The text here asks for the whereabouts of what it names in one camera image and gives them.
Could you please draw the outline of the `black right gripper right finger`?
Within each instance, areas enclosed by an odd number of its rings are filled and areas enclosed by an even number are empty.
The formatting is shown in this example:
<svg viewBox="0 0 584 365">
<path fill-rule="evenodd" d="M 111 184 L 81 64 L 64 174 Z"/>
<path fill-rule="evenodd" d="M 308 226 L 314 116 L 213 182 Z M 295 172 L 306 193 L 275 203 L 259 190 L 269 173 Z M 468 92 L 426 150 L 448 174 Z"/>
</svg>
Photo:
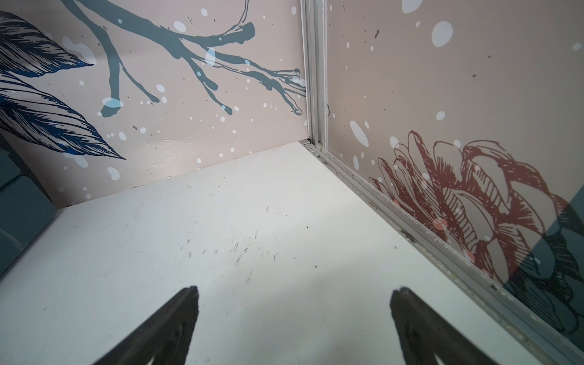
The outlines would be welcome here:
<svg viewBox="0 0 584 365">
<path fill-rule="evenodd" d="M 409 288 L 392 292 L 389 307 L 407 364 L 495 363 Z"/>
</svg>

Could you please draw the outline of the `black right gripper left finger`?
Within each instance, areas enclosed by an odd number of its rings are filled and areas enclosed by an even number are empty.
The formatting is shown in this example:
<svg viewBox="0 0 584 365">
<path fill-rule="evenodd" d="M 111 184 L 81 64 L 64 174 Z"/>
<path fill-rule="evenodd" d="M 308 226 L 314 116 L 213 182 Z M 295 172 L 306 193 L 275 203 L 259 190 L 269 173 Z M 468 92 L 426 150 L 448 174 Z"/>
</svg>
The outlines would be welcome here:
<svg viewBox="0 0 584 365">
<path fill-rule="evenodd" d="M 184 364 L 199 315 L 199 291 L 185 287 L 97 364 Z"/>
</svg>

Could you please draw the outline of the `teal drawer cabinet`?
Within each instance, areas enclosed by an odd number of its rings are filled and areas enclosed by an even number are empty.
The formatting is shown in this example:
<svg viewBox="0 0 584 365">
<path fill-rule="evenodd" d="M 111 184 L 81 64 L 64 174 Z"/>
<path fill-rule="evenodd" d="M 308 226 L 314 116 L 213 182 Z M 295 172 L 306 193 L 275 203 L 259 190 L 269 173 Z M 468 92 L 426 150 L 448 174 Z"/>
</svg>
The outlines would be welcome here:
<svg viewBox="0 0 584 365">
<path fill-rule="evenodd" d="M 1 273 L 57 215 L 57 208 L 12 146 L 1 138 Z"/>
</svg>

